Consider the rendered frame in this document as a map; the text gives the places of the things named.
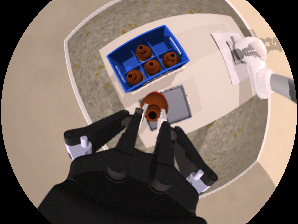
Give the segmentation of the blue plastic crate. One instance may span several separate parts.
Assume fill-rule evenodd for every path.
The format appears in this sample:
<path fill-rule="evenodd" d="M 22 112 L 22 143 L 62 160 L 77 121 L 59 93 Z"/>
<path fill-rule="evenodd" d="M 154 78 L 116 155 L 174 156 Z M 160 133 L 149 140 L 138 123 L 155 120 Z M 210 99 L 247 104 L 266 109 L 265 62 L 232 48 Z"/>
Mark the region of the blue plastic crate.
<path fill-rule="evenodd" d="M 178 49 L 180 50 L 181 54 L 178 51 L 178 49 L 176 48 L 176 46 L 174 45 L 174 43 L 172 42 L 172 40 L 170 39 L 170 37 L 174 41 L 174 43 L 176 44 Z M 145 46 L 150 47 L 150 49 L 153 51 L 155 56 L 153 55 L 154 57 L 152 57 L 148 60 L 151 60 L 151 59 L 157 60 L 161 64 L 162 72 L 160 72 L 152 77 L 149 76 L 145 72 L 144 64 L 148 60 L 141 62 L 141 61 L 137 60 L 137 57 L 134 54 L 139 45 L 145 45 Z M 162 58 L 163 58 L 163 55 L 167 52 L 174 52 L 179 58 L 179 63 L 177 65 L 174 65 L 174 66 L 165 70 L 165 68 L 162 64 Z M 136 36 L 135 38 L 127 41 L 126 43 L 119 46 L 118 48 L 113 50 L 111 53 L 109 53 L 107 55 L 107 59 L 111 65 L 111 67 L 113 68 L 125 93 L 129 92 L 132 89 L 134 89 L 133 91 L 136 91 L 136 89 L 138 90 L 139 88 L 154 81 L 154 80 L 150 80 L 150 79 L 155 78 L 155 77 L 160 78 L 160 77 L 164 76 L 161 74 L 168 74 L 171 71 L 173 72 L 175 69 L 177 70 L 178 68 L 181 68 L 182 66 L 185 65 L 185 63 L 190 61 L 187 54 L 183 50 L 182 46 L 180 45 L 180 43 L 177 41 L 175 36 L 172 34 L 172 32 L 168 29 L 168 27 L 166 25 L 162 25 L 162 26 L 159 26 L 152 30 L 149 30 L 149 31 L 147 31 L 143 34 L 140 34 L 140 35 Z M 137 85 L 131 85 L 127 82 L 128 72 L 131 70 L 134 70 L 134 69 L 140 70 L 142 73 L 144 72 L 143 74 L 145 75 L 145 80 Z M 124 81 L 122 80 L 119 73 L 121 74 Z"/>

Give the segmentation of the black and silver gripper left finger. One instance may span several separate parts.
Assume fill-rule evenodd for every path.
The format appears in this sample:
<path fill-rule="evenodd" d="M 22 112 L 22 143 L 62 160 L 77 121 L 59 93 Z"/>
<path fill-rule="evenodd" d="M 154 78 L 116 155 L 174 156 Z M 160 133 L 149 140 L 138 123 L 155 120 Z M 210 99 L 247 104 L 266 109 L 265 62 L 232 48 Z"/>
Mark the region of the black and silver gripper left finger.
<path fill-rule="evenodd" d="M 145 103 L 142 108 L 136 108 L 134 115 L 129 114 L 127 110 L 121 110 L 86 127 L 65 131 L 64 140 L 69 157 L 74 160 L 79 156 L 95 153 L 127 126 L 107 161 L 107 172 L 110 177 L 117 180 L 126 178 L 138 130 L 148 105 Z"/>

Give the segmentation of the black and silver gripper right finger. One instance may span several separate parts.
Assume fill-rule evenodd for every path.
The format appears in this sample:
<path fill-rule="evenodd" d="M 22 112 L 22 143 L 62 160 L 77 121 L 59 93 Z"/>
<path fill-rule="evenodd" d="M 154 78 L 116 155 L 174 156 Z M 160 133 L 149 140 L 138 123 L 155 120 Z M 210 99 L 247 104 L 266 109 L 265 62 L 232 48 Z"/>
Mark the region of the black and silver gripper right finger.
<path fill-rule="evenodd" d="M 174 156 L 180 173 L 199 195 L 218 180 L 216 173 L 203 161 L 183 129 L 179 126 L 171 127 L 165 109 L 161 109 L 158 118 L 157 134 L 153 152 L 157 157 L 151 179 L 156 190 L 166 191 L 176 182 Z"/>

